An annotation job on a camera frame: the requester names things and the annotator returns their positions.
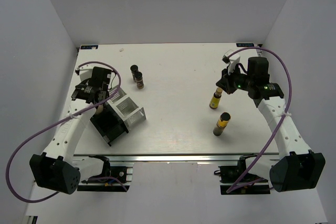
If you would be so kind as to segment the white bottle yellow lid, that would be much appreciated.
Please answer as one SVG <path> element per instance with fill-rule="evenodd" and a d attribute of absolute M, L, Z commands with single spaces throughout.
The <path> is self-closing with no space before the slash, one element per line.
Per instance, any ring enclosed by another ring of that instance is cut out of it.
<path fill-rule="evenodd" d="M 104 110 L 104 106 L 101 104 L 99 106 L 97 106 L 97 109 L 96 109 L 96 112 L 95 112 L 95 115 L 98 115 L 100 114 L 102 111 Z"/>

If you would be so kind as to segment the yellow label brown bottle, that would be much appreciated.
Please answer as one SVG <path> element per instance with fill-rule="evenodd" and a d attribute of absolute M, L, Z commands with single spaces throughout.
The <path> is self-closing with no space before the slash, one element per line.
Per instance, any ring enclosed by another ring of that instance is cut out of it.
<path fill-rule="evenodd" d="M 216 88 L 216 91 L 214 92 L 212 98 L 211 98 L 211 101 L 209 103 L 209 107 L 211 109 L 216 109 L 218 108 L 219 106 L 219 102 L 221 100 L 221 97 L 222 97 L 222 92 L 223 92 L 223 89 L 217 87 Z"/>

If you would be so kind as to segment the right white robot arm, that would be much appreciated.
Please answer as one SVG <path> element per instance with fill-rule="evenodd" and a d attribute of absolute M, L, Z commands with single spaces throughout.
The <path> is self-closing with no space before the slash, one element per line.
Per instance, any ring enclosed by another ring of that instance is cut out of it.
<path fill-rule="evenodd" d="M 321 176 L 326 160 L 315 153 L 304 141 L 291 115 L 289 102 L 277 83 L 269 81 L 269 62 L 265 57 L 250 57 L 247 70 L 239 68 L 240 57 L 224 57 L 228 64 L 222 71 L 217 86 L 227 94 L 243 90 L 253 99 L 256 108 L 266 120 L 276 142 L 279 160 L 272 161 L 258 155 L 246 156 L 237 168 L 237 180 L 228 188 L 230 193 L 240 188 L 241 180 L 247 182 L 258 176 L 268 180 L 277 192 L 313 189 Z"/>

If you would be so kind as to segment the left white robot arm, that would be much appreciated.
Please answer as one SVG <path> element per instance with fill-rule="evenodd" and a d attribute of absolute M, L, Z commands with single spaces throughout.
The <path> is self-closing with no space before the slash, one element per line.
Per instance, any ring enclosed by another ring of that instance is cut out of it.
<path fill-rule="evenodd" d="M 69 121 L 61 123 L 42 154 L 34 154 L 29 161 L 39 187 L 65 194 L 72 194 L 80 182 L 91 177 L 104 182 L 111 175 L 107 158 L 91 156 L 75 162 L 73 156 L 84 129 L 97 111 L 95 105 L 109 96 L 112 70 L 84 66 L 77 74 L 81 82 L 71 95 Z"/>

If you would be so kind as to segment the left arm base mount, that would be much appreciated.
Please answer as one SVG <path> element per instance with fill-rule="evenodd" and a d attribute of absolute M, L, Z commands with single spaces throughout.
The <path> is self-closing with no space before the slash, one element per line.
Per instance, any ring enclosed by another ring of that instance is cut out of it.
<path fill-rule="evenodd" d="M 77 191 L 126 193 L 132 181 L 132 167 L 117 163 L 101 155 L 91 155 L 80 160 L 77 165 L 81 173 L 81 181 Z"/>

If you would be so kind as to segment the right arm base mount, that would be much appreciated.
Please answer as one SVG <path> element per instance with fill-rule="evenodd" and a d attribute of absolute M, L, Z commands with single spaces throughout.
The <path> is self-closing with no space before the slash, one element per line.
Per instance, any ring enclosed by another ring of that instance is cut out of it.
<path fill-rule="evenodd" d="M 213 175 L 219 177 L 220 182 L 220 194 L 221 195 L 269 195 L 270 187 L 268 180 L 263 179 L 257 175 L 247 173 L 243 179 L 237 184 L 239 187 L 227 193 L 227 190 L 231 185 L 239 178 L 239 176 L 246 170 L 247 158 L 254 158 L 257 155 L 243 155 L 241 156 L 235 165 L 222 165 L 213 172 Z"/>

